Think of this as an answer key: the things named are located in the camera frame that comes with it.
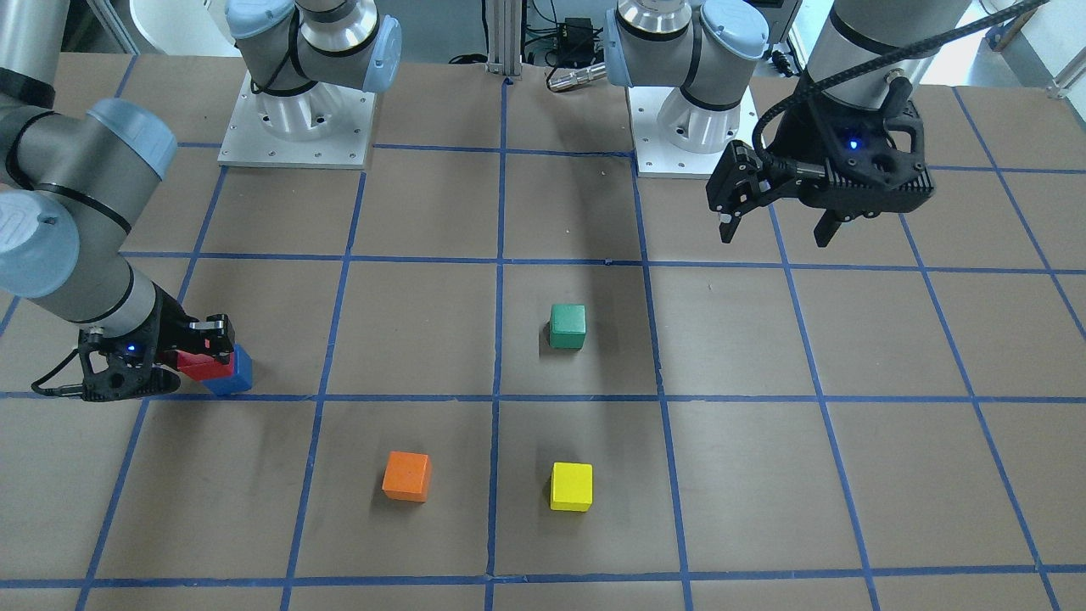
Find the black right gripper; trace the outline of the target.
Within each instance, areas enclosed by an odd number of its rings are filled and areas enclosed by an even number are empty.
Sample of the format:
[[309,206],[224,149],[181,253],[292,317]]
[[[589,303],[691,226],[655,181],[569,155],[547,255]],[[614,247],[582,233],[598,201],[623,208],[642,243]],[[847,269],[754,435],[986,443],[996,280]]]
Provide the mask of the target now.
[[155,305],[148,320],[155,330],[144,361],[165,365],[175,371],[180,371],[179,353],[209,356],[207,340],[233,340],[233,324],[227,314],[214,314],[198,321],[187,316],[182,306],[163,289],[155,290]]

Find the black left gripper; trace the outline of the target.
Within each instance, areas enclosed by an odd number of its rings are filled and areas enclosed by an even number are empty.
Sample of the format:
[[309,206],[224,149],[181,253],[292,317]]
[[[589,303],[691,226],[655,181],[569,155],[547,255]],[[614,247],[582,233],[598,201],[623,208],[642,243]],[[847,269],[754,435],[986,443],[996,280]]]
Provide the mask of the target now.
[[[782,194],[773,193],[753,147],[741,140],[732,140],[727,143],[714,167],[706,184],[706,196],[708,209],[719,213],[721,243],[732,244],[743,220],[743,213],[768,206],[782,198]],[[817,246],[826,249],[845,222],[849,222],[849,214],[841,211],[823,212],[812,231]]]

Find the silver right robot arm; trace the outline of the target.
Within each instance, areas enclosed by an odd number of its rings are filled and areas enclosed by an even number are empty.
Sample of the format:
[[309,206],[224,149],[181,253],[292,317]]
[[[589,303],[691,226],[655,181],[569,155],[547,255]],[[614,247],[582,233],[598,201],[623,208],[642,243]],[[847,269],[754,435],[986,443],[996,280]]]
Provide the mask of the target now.
[[[83,117],[54,109],[66,1],[3,3],[3,290],[79,329],[79,352],[157,372],[177,352],[229,362],[226,316],[190,317],[119,253],[178,140],[116,97]],[[320,86],[386,92],[402,58],[399,21],[372,1],[228,1],[224,17],[258,100]]]

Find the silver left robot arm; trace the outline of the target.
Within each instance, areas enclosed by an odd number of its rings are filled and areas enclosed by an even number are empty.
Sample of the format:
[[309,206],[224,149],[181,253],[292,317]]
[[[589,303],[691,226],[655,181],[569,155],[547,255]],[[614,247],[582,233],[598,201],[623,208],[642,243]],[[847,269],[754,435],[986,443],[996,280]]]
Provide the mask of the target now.
[[[815,242],[842,224],[915,211],[935,187],[913,88],[942,46],[962,38],[965,1],[835,1],[794,92],[743,129],[755,67],[773,26],[748,1],[618,1],[580,35],[585,59],[551,92],[606,80],[662,93],[652,142],[717,160],[708,208],[729,243],[750,211],[795,198],[821,211]],[[225,20],[247,65],[220,165],[352,167],[387,92],[403,28],[372,1],[229,1]]]

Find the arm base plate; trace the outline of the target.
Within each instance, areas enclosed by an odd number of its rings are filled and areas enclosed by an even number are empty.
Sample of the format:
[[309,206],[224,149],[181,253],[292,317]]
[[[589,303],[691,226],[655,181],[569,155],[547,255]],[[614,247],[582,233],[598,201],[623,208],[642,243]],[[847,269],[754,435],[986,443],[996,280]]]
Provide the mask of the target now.
[[376,93],[326,82],[290,98],[255,94],[245,75],[217,161],[261,169],[363,171],[378,100]]
[[725,111],[699,109],[678,87],[627,90],[641,177],[707,179],[727,143],[752,142],[757,120],[749,89]]

